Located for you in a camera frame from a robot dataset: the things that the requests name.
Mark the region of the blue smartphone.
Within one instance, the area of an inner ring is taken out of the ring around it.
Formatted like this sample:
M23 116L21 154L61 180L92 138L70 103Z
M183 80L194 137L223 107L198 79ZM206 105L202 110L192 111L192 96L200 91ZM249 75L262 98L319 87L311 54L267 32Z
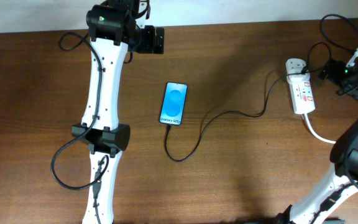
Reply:
M162 124L180 126L188 85L168 82L165 87L159 121Z

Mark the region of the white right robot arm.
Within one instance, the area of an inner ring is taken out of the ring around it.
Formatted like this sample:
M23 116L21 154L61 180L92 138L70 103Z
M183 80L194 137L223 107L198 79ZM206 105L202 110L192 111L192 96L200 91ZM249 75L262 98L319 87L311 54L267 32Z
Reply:
M329 59L318 77L337 85L338 96L358 100L358 48L351 54L347 63ZM358 119L331 144L327 173L302 201L279 213L274 223L323 223L346 199L358 193Z

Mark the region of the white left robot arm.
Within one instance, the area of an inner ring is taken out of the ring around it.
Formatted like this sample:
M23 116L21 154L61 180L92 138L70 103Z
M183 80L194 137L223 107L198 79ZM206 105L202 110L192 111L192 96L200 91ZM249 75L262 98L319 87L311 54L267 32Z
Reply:
M131 129L118 118L118 94L127 54L162 54L164 29L147 26L149 1L105 1L86 15L91 79L86 110L72 135L87 144L91 181L83 223L113 223L113 194L119 160Z

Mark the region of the white power strip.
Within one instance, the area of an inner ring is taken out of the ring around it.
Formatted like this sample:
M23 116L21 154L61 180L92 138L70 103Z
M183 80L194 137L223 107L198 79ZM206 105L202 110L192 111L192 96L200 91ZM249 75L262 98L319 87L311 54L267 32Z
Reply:
M290 58L285 64L295 114L308 114L315 110L310 74L301 74L305 65L306 62L299 58Z

